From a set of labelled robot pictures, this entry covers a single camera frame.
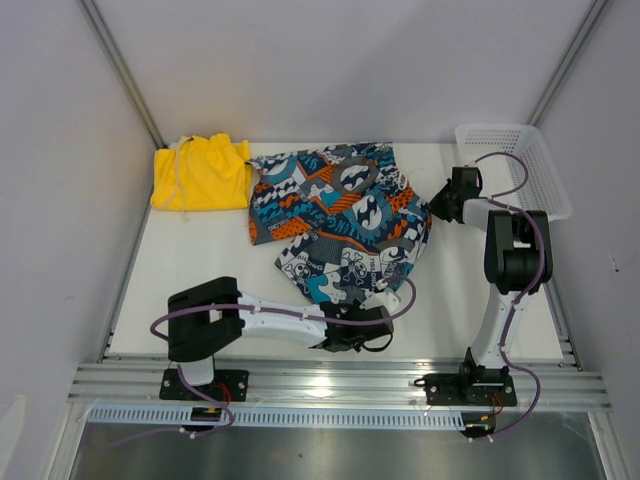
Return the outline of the patterned blue orange shorts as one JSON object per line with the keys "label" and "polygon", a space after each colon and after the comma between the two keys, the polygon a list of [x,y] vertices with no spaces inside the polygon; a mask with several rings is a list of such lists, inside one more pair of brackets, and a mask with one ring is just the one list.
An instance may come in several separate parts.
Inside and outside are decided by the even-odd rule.
{"label": "patterned blue orange shorts", "polygon": [[428,204],[390,143],[352,143],[250,159],[253,245],[288,240],[276,267],[309,301],[361,303],[397,290],[424,252]]}

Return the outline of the yellow shorts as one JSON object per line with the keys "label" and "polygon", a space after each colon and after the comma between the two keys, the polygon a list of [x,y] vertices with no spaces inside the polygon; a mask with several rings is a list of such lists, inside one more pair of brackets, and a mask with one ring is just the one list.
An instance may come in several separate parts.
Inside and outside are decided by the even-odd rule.
{"label": "yellow shorts", "polygon": [[183,136],[155,152],[150,206],[158,211],[229,211],[249,206],[252,152],[227,133]]}

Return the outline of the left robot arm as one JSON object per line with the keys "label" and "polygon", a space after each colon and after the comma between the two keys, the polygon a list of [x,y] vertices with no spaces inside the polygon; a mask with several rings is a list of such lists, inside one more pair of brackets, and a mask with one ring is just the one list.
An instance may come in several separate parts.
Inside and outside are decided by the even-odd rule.
{"label": "left robot arm", "polygon": [[168,354],[183,374],[182,388],[197,400],[216,390],[214,355],[241,338],[276,340],[331,353],[390,341],[392,322],[373,326],[333,323],[379,320],[396,312],[399,297],[388,289],[353,304],[321,302],[306,307],[277,304],[238,289],[234,277],[219,277],[169,297]]}

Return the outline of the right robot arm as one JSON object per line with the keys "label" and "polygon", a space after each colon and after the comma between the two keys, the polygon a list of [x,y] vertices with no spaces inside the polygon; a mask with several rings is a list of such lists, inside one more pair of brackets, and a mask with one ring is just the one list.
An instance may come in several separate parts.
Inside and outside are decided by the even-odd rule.
{"label": "right robot arm", "polygon": [[476,167],[455,167],[432,198],[431,213],[485,234],[484,276],[490,285],[484,318],[456,375],[458,395],[479,403],[509,376],[509,353],[525,310],[553,273],[549,219],[481,196]]}

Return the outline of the white plastic basket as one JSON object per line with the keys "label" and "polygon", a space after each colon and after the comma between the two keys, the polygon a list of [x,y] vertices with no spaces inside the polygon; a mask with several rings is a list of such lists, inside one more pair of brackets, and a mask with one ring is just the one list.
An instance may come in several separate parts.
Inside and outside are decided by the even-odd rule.
{"label": "white plastic basket", "polygon": [[531,126],[471,123],[455,128],[459,162],[477,167],[483,197],[524,210],[542,210],[550,221],[568,219],[571,202],[541,132]]}

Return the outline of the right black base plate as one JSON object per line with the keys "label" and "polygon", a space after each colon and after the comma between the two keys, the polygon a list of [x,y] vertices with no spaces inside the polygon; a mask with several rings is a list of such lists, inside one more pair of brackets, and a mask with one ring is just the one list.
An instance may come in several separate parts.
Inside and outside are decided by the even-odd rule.
{"label": "right black base plate", "polygon": [[459,374],[431,373],[413,381],[432,406],[506,406],[515,407],[517,396],[510,376],[498,383],[482,383]]}

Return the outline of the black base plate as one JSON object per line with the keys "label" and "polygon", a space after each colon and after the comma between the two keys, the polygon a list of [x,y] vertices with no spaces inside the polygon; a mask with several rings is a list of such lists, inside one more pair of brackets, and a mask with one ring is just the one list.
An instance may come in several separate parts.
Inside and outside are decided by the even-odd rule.
{"label": "black base plate", "polygon": [[[216,370],[214,380],[195,389],[220,402],[245,402],[249,386],[247,370]],[[159,398],[171,401],[197,401],[201,397],[188,390],[181,382],[176,369],[163,373]]]}
{"label": "black base plate", "polygon": [[413,381],[432,406],[506,406],[515,407],[517,396],[510,376],[498,383],[482,383],[459,374],[431,373]]}

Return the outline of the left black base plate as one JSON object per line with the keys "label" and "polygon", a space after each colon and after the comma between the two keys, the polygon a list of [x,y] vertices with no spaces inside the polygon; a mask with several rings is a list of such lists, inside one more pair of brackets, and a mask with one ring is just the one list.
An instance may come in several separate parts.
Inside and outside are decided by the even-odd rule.
{"label": "left black base plate", "polygon": [[[249,386],[247,370],[216,370],[214,380],[195,389],[220,402],[245,402]],[[163,373],[159,398],[171,401],[197,401],[201,397],[188,390],[181,382],[176,369]]]}

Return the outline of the right aluminium frame post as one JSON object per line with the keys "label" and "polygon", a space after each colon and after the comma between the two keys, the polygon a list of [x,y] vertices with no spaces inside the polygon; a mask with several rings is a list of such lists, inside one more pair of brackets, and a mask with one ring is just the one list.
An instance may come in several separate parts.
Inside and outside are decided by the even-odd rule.
{"label": "right aluminium frame post", "polygon": [[582,16],[553,73],[528,116],[528,125],[538,127],[547,116],[581,56],[585,53],[591,39],[614,4],[615,1],[612,0],[593,0],[589,3],[585,14]]}

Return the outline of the aluminium frame post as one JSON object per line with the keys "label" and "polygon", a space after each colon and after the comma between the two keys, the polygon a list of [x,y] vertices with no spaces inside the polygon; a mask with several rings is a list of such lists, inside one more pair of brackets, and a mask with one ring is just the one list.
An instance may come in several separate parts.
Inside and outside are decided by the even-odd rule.
{"label": "aluminium frame post", "polygon": [[528,116],[528,125],[538,127],[547,116],[581,56],[585,53],[591,39],[614,4],[615,1],[612,0],[593,0],[589,3],[585,14],[582,16],[553,73]]}
{"label": "aluminium frame post", "polygon": [[165,147],[166,142],[98,2],[79,0],[77,5],[153,146],[156,149]]}

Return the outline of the aluminium mounting rail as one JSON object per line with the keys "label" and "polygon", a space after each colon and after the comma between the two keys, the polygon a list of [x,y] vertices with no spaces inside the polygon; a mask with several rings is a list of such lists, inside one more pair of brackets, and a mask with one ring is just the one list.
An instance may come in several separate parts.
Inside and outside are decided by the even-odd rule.
{"label": "aluminium mounting rail", "polygon": [[[451,362],[418,360],[277,360],[217,358],[219,369],[249,373],[249,405],[290,408],[407,410],[425,404],[414,382],[427,373],[452,373]],[[109,357],[77,367],[70,402],[158,400],[168,362],[159,358]],[[518,371],[512,377],[517,410],[525,410],[535,392],[542,412],[610,412],[612,403],[602,374],[569,365],[533,364],[534,377]]]}

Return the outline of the left aluminium frame post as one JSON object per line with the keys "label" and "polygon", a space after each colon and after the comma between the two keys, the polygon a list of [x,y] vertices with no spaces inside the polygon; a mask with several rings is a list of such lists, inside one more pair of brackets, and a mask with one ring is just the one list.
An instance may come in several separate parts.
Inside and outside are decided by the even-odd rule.
{"label": "left aluminium frame post", "polygon": [[165,147],[166,142],[98,2],[79,0],[77,5],[153,146],[156,149]]}

